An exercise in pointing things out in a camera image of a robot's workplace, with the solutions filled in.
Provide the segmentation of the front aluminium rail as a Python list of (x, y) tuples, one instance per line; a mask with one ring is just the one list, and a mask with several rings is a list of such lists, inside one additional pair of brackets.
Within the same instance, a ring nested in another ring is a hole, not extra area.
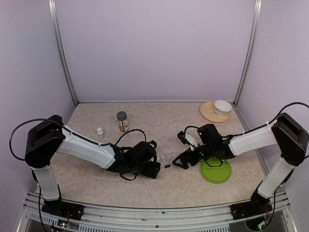
[(18, 232), (295, 232), (284, 192), (270, 199), (272, 209), (238, 215), (231, 204), (185, 208), (131, 208), (84, 203), (79, 220), (39, 212), (39, 195), (29, 193)]

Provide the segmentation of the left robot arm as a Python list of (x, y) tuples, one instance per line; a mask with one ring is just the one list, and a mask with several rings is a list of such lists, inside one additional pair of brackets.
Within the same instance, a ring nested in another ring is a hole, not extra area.
[(25, 161), (31, 167), (41, 188), (43, 198), (57, 215), (67, 211), (67, 203), (54, 176), (51, 159), (55, 153), (70, 155), (99, 166), (109, 172), (155, 179), (161, 164), (157, 161), (155, 141), (141, 141), (133, 147), (101, 144), (73, 131), (53, 115), (38, 119), (39, 124), (28, 132)]

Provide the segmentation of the aluminium frame post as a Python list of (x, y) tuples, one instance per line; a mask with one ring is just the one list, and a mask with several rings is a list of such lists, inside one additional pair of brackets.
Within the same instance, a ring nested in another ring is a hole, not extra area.
[(49, 0), (48, 5), (49, 5), (51, 21), (52, 21), (54, 34), (55, 34), (56, 46), (57, 46), (62, 70), (63, 70), (63, 73), (64, 73), (64, 77), (65, 77), (65, 81), (66, 81), (66, 84), (67, 84), (67, 87), (68, 87), (68, 91), (69, 91), (71, 101), (73, 103), (73, 106), (76, 108), (77, 105), (79, 104), (79, 101), (78, 101), (78, 98), (77, 98), (75, 88), (73, 86), (72, 78), (70, 76), (70, 71), (69, 71), (69, 67), (68, 67), (68, 63), (67, 63), (67, 59), (66, 59), (66, 55), (65, 55), (65, 49), (64, 49), (64, 46), (63, 46), (63, 42), (62, 42), (61, 29), (60, 29), (60, 24), (59, 24), (58, 15), (57, 15), (56, 1), (55, 0)]
[(250, 31), (249, 42), (247, 46), (247, 52), (246, 52), (244, 65), (243, 65), (242, 72), (241, 72), (239, 85), (238, 85), (236, 95), (233, 101), (233, 104), (236, 108), (238, 107), (240, 103), (240, 99), (241, 99), (241, 96), (242, 96), (242, 93), (245, 87), (245, 82), (246, 82), (248, 71), (250, 68), (250, 63), (253, 57), (253, 51), (254, 51), (255, 40), (256, 40), (256, 36), (258, 32), (261, 8), (262, 8), (262, 0), (256, 0), (254, 4), (253, 20), (251, 24), (251, 31)]

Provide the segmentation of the left aluminium frame post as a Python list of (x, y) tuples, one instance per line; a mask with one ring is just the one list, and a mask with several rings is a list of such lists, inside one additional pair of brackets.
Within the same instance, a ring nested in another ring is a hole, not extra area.
[(73, 106), (76, 108), (77, 105), (79, 104), (79, 101), (78, 101), (78, 98), (77, 98), (75, 88), (73, 86), (72, 78), (70, 76), (70, 71), (69, 71), (69, 67), (68, 67), (68, 63), (67, 63), (67, 59), (66, 59), (66, 55), (65, 55), (65, 49), (64, 49), (64, 46), (63, 46), (63, 42), (62, 42), (61, 29), (60, 29), (60, 24), (59, 24), (58, 15), (57, 15), (56, 1), (55, 0), (49, 0), (48, 5), (49, 5), (51, 21), (52, 21), (54, 34), (55, 34), (56, 46), (57, 46), (62, 70), (63, 70), (63, 73), (64, 73), (64, 77), (65, 77), (65, 81), (66, 81), (66, 84), (67, 84), (67, 87), (68, 87), (68, 91), (69, 91), (71, 101), (73, 103)]

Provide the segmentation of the white ceramic bowl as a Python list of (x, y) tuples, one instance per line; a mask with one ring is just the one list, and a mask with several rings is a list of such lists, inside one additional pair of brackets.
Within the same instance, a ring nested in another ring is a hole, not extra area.
[(217, 100), (213, 105), (215, 112), (221, 116), (226, 116), (232, 111), (232, 105), (227, 101)]

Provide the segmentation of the beige wooden plate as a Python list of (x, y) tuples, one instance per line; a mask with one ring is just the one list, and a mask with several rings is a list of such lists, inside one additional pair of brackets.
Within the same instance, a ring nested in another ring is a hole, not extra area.
[(200, 106), (200, 113), (202, 116), (213, 123), (223, 123), (230, 119), (230, 114), (222, 116), (214, 110), (214, 102), (205, 102)]

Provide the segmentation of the grey-capped orange pill bottle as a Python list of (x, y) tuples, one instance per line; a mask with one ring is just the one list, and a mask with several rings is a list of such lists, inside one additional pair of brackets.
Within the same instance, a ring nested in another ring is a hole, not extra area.
[(116, 114), (119, 130), (121, 132), (126, 132), (129, 129), (127, 113), (125, 111), (120, 111)]

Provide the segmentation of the green plate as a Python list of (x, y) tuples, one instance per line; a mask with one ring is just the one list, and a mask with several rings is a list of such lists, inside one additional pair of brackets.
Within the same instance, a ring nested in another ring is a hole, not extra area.
[(222, 184), (231, 177), (232, 168), (228, 161), (212, 157), (201, 162), (200, 172), (207, 181)]

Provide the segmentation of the small white pill bottle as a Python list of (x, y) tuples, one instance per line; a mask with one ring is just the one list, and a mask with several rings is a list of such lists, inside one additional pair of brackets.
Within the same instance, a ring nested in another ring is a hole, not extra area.
[(104, 130), (103, 130), (103, 128), (98, 127), (98, 128), (96, 129), (96, 132), (97, 132), (97, 135), (98, 135), (98, 138), (99, 138), (99, 139), (103, 139), (103, 138), (104, 138)]

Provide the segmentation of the clear plastic pill organizer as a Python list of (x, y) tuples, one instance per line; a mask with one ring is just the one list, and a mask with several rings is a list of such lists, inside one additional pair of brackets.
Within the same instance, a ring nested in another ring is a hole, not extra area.
[(170, 152), (158, 156), (158, 161), (161, 163), (161, 168), (166, 169), (172, 165), (172, 161), (177, 157), (176, 153)]

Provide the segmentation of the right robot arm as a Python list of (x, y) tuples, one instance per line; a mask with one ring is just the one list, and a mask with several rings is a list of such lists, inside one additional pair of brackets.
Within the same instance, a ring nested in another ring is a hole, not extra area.
[(295, 167), (306, 159), (309, 143), (308, 132), (287, 113), (279, 114), (271, 122), (240, 135), (222, 136), (214, 124), (199, 127), (197, 133), (201, 138), (201, 145), (190, 134), (184, 131), (178, 133), (180, 141), (189, 145), (189, 148), (173, 160), (173, 165), (186, 170), (189, 166), (212, 157), (223, 161), (262, 147), (279, 146), (279, 160), (247, 203), (247, 211), (253, 215), (265, 208), (270, 196), (288, 180)]

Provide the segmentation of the right aluminium frame post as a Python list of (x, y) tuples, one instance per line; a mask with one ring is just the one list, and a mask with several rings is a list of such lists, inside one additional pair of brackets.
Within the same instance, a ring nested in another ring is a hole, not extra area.
[(247, 52), (246, 52), (244, 65), (243, 65), (242, 72), (241, 72), (239, 85), (238, 85), (236, 95), (233, 101), (233, 104), (236, 108), (238, 107), (240, 103), (240, 99), (241, 99), (241, 96), (242, 96), (242, 93), (245, 87), (245, 82), (246, 82), (248, 71), (250, 68), (250, 63), (253, 57), (253, 51), (254, 51), (255, 40), (256, 40), (256, 36), (258, 32), (261, 8), (262, 8), (262, 0), (256, 0), (254, 4), (253, 20), (251, 24), (251, 31), (250, 31), (249, 42), (247, 46)]

